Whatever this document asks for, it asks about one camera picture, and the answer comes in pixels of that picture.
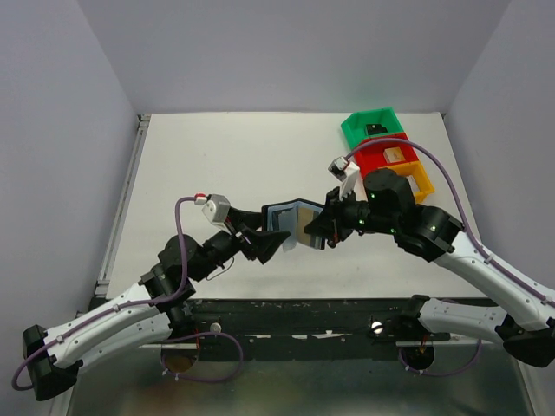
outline yellow bin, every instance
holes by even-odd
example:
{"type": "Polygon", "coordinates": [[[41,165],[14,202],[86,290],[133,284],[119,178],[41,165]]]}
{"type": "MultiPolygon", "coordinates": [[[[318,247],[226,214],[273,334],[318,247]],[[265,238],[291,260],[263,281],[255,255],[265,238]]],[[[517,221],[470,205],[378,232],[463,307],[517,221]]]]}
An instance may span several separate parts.
{"type": "Polygon", "coordinates": [[[430,179],[424,170],[424,166],[422,166],[420,161],[401,163],[398,165],[388,165],[384,167],[387,167],[392,171],[396,171],[398,175],[406,177],[412,176],[415,179],[415,183],[419,189],[418,192],[414,192],[416,204],[421,204],[424,202],[427,195],[435,192],[434,186],[430,182],[430,179]]]}

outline white table surface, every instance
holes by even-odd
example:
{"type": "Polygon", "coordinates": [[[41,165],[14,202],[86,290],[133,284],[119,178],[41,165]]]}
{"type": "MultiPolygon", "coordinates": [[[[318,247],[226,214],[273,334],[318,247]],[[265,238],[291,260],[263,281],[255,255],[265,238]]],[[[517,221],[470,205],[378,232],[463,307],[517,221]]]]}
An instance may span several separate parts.
{"type": "MultiPolygon", "coordinates": [[[[154,114],[151,118],[108,273],[108,298],[117,296],[157,263],[175,234],[173,206],[196,192],[226,195],[236,208],[294,198],[323,203],[339,182],[327,167],[346,154],[340,124],[348,114],[202,113],[154,114]]],[[[441,116],[398,114],[408,137],[434,153],[452,174],[471,226],[476,225],[441,116]]],[[[425,204],[455,214],[439,170],[420,155],[435,194],[425,204]]],[[[362,196],[358,188],[357,195],[362,196]]],[[[217,231],[200,207],[182,210],[184,232],[202,244],[217,231]]],[[[232,269],[211,282],[194,283],[204,298],[343,298],[483,296],[468,283],[397,248],[391,236],[351,236],[331,250],[297,246],[266,265],[236,256],[232,269]]]]}

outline green bin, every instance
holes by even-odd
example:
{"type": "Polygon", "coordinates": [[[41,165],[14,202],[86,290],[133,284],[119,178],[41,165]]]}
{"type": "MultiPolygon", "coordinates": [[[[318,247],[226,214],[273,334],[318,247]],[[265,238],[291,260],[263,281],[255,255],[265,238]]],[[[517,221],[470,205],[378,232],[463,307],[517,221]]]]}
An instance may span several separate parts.
{"type": "Polygon", "coordinates": [[[341,123],[341,129],[351,150],[368,137],[403,133],[401,123],[391,107],[353,113],[341,123]]]}

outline black object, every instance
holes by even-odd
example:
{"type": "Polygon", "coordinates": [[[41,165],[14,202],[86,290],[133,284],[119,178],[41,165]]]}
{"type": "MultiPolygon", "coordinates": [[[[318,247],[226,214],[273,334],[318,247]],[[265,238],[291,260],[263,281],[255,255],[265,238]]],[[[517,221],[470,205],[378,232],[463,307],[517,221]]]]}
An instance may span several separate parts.
{"type": "Polygon", "coordinates": [[[403,347],[400,350],[405,362],[414,370],[425,370],[434,364],[433,347],[403,347]]]}
{"type": "MultiPolygon", "coordinates": [[[[26,359],[41,348],[46,336],[46,330],[38,325],[25,329],[23,331],[23,358],[26,359]]],[[[44,351],[27,366],[38,401],[52,399],[77,382],[77,372],[82,365],[81,361],[77,361],[67,368],[56,367],[55,362],[56,358],[49,357],[44,351]]]]}
{"type": "Polygon", "coordinates": [[[503,339],[503,348],[519,361],[534,367],[547,367],[555,359],[555,321],[550,318],[549,328],[525,331],[507,315],[495,331],[503,339]]]}
{"type": "MultiPolygon", "coordinates": [[[[176,270],[168,270],[168,272],[175,273],[176,270]]],[[[144,284],[148,294],[154,299],[159,296],[167,297],[175,293],[180,286],[180,278],[178,279],[176,276],[167,275],[162,264],[158,263],[152,267],[148,273],[140,277],[139,284],[144,284]]],[[[181,296],[178,296],[171,302],[164,302],[156,305],[159,312],[167,314],[170,320],[170,328],[173,329],[174,332],[178,331],[178,333],[180,333],[186,326],[189,328],[191,327],[192,319],[183,310],[183,301],[194,294],[195,289],[189,280],[181,296]]]]}
{"type": "Polygon", "coordinates": [[[390,169],[377,169],[364,178],[367,201],[354,193],[339,199],[339,188],[328,192],[323,211],[304,230],[335,247],[353,231],[359,235],[391,234],[399,247],[428,262],[450,252],[462,223],[436,206],[418,205],[408,180],[390,169]]]}
{"type": "MultiPolygon", "coordinates": [[[[494,305],[488,299],[457,302],[494,305]]],[[[416,304],[414,298],[187,301],[198,331],[219,323],[223,332],[241,344],[247,361],[397,360],[396,342],[420,342],[429,335],[425,329],[409,324],[417,314],[416,304]],[[375,322],[383,326],[380,334],[372,329],[375,322]],[[324,338],[317,336],[326,331],[332,333],[324,338]]],[[[449,340],[449,334],[429,337],[430,341],[449,340]]],[[[236,359],[237,348],[226,339],[206,337],[200,342],[201,361],[236,359]]]]}
{"type": "MultiPolygon", "coordinates": [[[[229,232],[219,231],[202,245],[185,235],[187,275],[194,281],[206,278],[240,251],[247,259],[257,259],[264,264],[290,235],[288,231],[257,231],[262,226],[262,214],[259,212],[230,208],[225,224],[229,232]]],[[[179,282],[182,264],[177,236],[167,242],[158,258],[165,275],[179,282]]]]}
{"type": "Polygon", "coordinates": [[[366,135],[367,136],[373,136],[376,134],[383,134],[383,133],[387,133],[388,129],[384,126],[382,126],[381,124],[367,124],[366,125],[366,135]]]}

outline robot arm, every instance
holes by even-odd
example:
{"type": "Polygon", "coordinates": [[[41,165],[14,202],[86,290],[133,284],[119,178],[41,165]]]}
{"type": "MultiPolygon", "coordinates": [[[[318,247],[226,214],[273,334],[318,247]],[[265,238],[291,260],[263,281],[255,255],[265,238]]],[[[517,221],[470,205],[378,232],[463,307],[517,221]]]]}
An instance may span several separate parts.
{"type": "Polygon", "coordinates": [[[412,317],[422,332],[503,343],[509,354],[535,367],[546,367],[555,358],[554,290],[495,257],[495,263],[514,278],[502,273],[494,267],[493,255],[486,258],[476,250],[463,223],[441,208],[417,205],[408,181],[389,169],[369,173],[363,181],[368,201],[356,201],[349,172],[354,175],[357,170],[350,165],[337,160],[330,166],[343,186],[328,192],[323,211],[305,232],[326,239],[332,248],[353,231],[392,235],[406,252],[452,271],[499,305],[481,308],[415,296],[412,317]]]}
{"type": "Polygon", "coordinates": [[[175,236],[158,255],[160,262],[115,299],[63,325],[48,329],[35,325],[23,332],[23,356],[38,400],[64,392],[75,384],[78,373],[114,353],[194,333],[193,317],[184,307],[195,293],[191,279],[201,281],[239,252],[248,260],[266,263],[290,235],[257,231],[260,213],[236,210],[220,195],[202,197],[200,202],[209,221],[222,231],[202,245],[184,236],[188,279],[179,293],[182,257],[175,236]]]}

